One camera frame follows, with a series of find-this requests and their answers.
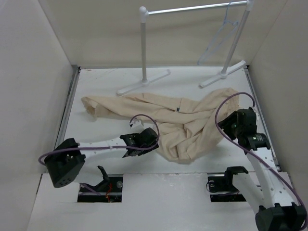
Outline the light blue wire hanger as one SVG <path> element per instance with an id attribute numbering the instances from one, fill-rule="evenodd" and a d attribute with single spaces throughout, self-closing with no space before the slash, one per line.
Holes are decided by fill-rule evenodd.
<path id="1" fill-rule="evenodd" d="M 205 52 L 200 56 L 199 60 L 197 61 L 197 65 L 203 65 L 206 63 L 208 59 L 212 55 L 214 55 L 220 47 L 235 33 L 235 31 L 238 28 L 239 21 L 232 21 L 229 19 L 229 8 L 231 7 L 231 4 L 233 3 L 233 0 L 231 0 L 226 8 L 225 16 L 222 22 L 221 27 L 218 29 L 218 31 L 215 33 L 215 35 L 212 37 L 211 41 L 209 42 L 207 48 L 205 49 Z"/>

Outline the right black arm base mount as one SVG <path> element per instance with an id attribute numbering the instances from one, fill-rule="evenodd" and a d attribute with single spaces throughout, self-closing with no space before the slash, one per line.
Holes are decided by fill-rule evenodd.
<path id="1" fill-rule="evenodd" d="M 206 189 L 210 193 L 210 201 L 213 203 L 246 202 L 238 189 L 226 183 L 222 174 L 208 175 Z"/>

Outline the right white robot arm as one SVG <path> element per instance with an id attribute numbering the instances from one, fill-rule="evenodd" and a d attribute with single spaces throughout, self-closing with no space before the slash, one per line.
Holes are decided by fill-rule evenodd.
<path id="1" fill-rule="evenodd" d="M 301 231 L 307 227 L 308 213 L 292 187 L 275 166 L 267 136 L 257 132 L 257 116 L 252 108 L 233 112 L 220 122 L 218 131 L 242 149 L 250 161 L 259 185 L 245 167 L 228 167 L 223 185 L 237 189 L 255 213 L 259 231 Z"/>

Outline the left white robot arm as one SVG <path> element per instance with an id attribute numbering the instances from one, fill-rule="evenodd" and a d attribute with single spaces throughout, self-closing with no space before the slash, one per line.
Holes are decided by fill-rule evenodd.
<path id="1" fill-rule="evenodd" d="M 101 142 L 78 143 L 69 138 L 40 161 L 46 166 L 53 186 L 61 188 L 77 178 L 85 163 L 144 155 L 159 147 L 159 138 L 159 132 L 152 128 Z"/>

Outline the beige trousers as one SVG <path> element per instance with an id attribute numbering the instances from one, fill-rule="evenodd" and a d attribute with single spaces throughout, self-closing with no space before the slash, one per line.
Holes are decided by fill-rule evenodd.
<path id="1" fill-rule="evenodd" d="M 160 130 L 158 153 L 169 161 L 191 162 L 212 151 L 223 139 L 215 120 L 221 121 L 238 110 L 236 92 L 233 88 L 218 89 L 200 101 L 135 93 L 85 96 L 81 102 L 93 117 L 150 116 Z"/>

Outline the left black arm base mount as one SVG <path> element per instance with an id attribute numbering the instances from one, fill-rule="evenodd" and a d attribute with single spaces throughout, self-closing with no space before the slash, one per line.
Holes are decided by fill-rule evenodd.
<path id="1" fill-rule="evenodd" d="M 103 179 L 96 185 L 81 183 L 77 197 L 78 203 L 121 203 L 123 175 L 108 175 L 102 166 L 98 166 Z"/>

